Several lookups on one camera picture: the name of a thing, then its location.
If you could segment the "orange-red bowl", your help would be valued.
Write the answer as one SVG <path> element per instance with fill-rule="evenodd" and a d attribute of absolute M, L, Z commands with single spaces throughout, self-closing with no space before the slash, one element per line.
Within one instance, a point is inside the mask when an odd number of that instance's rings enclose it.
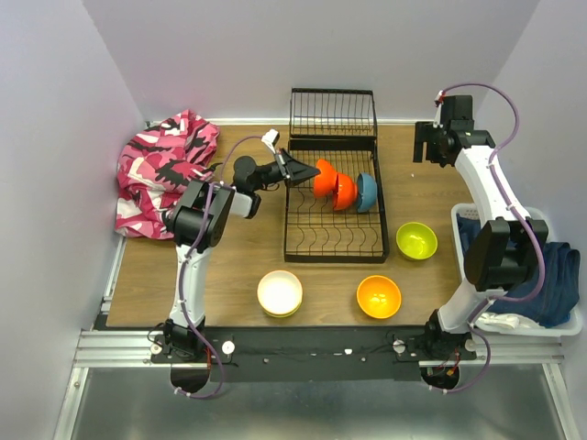
<path fill-rule="evenodd" d="M 316 168 L 319 173 L 314 178 L 313 194 L 316 198 L 326 197 L 336 189 L 338 172 L 326 159 L 319 159 Z"/>
<path fill-rule="evenodd" d="M 356 202 L 357 197 L 357 184 L 347 174 L 338 172 L 337 185 L 332 199 L 333 209 L 335 211 L 346 210 Z"/>

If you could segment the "black wire dish rack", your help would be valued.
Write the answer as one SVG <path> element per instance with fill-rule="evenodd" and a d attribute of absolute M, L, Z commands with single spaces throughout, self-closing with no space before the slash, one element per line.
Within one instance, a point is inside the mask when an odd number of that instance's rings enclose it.
<path fill-rule="evenodd" d="M 317 176 L 286 194 L 283 255 L 383 263 L 390 252 L 371 90 L 294 87 L 288 151 Z"/>

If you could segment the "blue bowl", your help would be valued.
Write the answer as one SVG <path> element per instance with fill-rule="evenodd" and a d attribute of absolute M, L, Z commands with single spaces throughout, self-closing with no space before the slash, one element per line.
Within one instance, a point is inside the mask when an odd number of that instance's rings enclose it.
<path fill-rule="evenodd" d="M 366 213 L 377 202 L 377 183 L 374 178 L 366 172 L 362 172 L 357 179 L 358 198 L 356 209 L 358 213 Z"/>

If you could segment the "yellow-orange bowl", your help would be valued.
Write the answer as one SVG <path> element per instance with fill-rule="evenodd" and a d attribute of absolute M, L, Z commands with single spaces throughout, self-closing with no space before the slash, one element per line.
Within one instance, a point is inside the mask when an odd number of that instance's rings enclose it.
<path fill-rule="evenodd" d="M 360 282 L 356 300 L 359 308 L 369 317 L 388 319 L 398 313 L 403 298 L 393 280 L 382 275 L 372 275 Z"/>

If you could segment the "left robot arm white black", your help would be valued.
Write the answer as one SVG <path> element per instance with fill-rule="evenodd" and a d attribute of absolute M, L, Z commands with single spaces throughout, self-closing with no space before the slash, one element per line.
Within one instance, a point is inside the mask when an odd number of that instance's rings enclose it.
<path fill-rule="evenodd" d="M 265 165 L 250 156 L 237 158 L 230 185 L 190 182 L 165 220 L 173 234 L 178 267 L 173 306 L 163 324 L 163 346 L 184 362 L 197 360 L 208 349 L 203 335 L 205 277 L 228 218 L 254 217 L 260 207 L 260 190 L 280 182 L 295 186 L 319 174 L 318 168 L 294 159 L 285 150 L 273 157 Z"/>

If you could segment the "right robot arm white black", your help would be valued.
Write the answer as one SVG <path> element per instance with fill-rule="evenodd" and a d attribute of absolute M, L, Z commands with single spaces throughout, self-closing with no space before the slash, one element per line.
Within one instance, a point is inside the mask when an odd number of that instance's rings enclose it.
<path fill-rule="evenodd" d="M 441 359 L 463 347 L 478 317 L 513 288 L 545 279 L 542 248 L 548 226 L 535 220 L 507 182 L 493 138 L 476 128 L 469 95 L 439 93 L 437 114 L 415 126 L 414 160 L 454 167 L 477 208 L 481 229 L 463 261 L 464 278 L 450 300 L 435 310 L 419 344 Z"/>

